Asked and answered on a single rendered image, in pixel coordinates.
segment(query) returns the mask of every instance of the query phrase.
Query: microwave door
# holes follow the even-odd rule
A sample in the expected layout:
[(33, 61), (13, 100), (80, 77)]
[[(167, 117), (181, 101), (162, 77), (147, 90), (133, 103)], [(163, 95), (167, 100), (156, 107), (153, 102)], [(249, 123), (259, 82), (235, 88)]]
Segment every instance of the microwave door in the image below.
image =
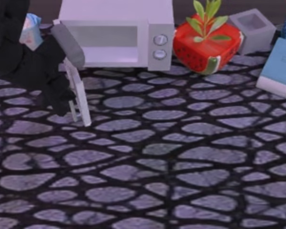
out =
[(61, 21), (85, 54), (85, 67), (145, 67), (148, 21)]

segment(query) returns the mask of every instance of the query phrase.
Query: dark background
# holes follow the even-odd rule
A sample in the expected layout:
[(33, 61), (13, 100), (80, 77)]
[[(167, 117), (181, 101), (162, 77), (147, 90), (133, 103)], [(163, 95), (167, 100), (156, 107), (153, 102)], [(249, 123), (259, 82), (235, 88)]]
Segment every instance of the dark background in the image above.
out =
[[(61, 1), (31, 0), (30, 12), (42, 17), (42, 23), (52, 23), (52, 20), (58, 17)], [(222, 2), (218, 15), (230, 15), (257, 8), (273, 24), (282, 24), (286, 16), (286, 0), (222, 0)], [(192, 0), (173, 0), (173, 3), (175, 23), (183, 22), (185, 17), (194, 13)]]

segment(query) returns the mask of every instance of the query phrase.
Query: blue box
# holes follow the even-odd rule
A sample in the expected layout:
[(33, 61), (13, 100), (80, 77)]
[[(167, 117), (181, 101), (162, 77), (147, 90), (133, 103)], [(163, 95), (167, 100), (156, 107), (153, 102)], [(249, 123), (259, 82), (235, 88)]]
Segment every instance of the blue box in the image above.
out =
[(256, 87), (286, 98), (286, 40), (278, 38)]

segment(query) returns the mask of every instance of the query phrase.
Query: gray cinder block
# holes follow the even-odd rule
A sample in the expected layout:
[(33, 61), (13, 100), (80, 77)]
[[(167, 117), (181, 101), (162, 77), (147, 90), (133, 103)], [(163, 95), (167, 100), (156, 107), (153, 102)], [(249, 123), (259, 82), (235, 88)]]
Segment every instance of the gray cinder block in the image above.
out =
[(276, 27), (258, 9), (233, 14), (227, 23), (237, 27), (244, 35), (238, 50), (241, 55), (269, 48), (276, 31)]

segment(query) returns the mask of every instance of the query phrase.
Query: potted plant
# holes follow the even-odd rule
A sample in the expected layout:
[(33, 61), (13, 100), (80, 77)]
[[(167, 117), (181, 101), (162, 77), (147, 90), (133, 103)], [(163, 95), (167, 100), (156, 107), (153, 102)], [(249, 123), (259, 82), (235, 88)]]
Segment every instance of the potted plant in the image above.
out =
[(177, 27), (173, 49), (177, 58), (194, 72), (209, 75), (220, 70), (237, 52), (243, 35), (226, 23), (228, 16), (215, 17), (221, 0), (207, 0), (206, 8), (194, 0), (196, 14)]

